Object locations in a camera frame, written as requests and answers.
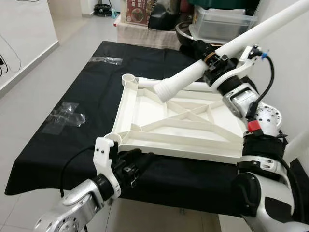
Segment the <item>pipe end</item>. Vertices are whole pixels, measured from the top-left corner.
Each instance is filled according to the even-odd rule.
[[[164,80],[154,86],[154,92],[158,95],[162,102],[167,102],[175,96],[175,93],[170,91]]]

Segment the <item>clear plastic container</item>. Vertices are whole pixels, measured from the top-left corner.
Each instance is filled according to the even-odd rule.
[[[196,6],[192,29],[201,39],[228,42],[249,30],[256,21],[257,17],[245,15],[244,10],[205,10]]]

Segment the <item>white plastic frame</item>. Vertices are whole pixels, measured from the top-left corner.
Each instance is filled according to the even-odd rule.
[[[114,127],[105,136],[119,143],[119,151],[139,148],[158,155],[237,163],[245,128],[221,95],[182,90],[162,103],[152,89],[139,88],[134,75],[125,74],[122,80]]]

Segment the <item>green storage bin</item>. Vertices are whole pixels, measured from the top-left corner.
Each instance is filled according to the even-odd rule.
[[[251,9],[255,10],[260,0],[188,0],[193,5],[199,5],[205,9]]]

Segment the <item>red label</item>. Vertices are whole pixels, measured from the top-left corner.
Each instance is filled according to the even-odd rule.
[[[248,131],[249,132],[253,132],[256,131],[258,129],[261,129],[260,124],[257,120],[248,122]]]
[[[126,22],[147,26],[154,3],[155,0],[127,0]]]

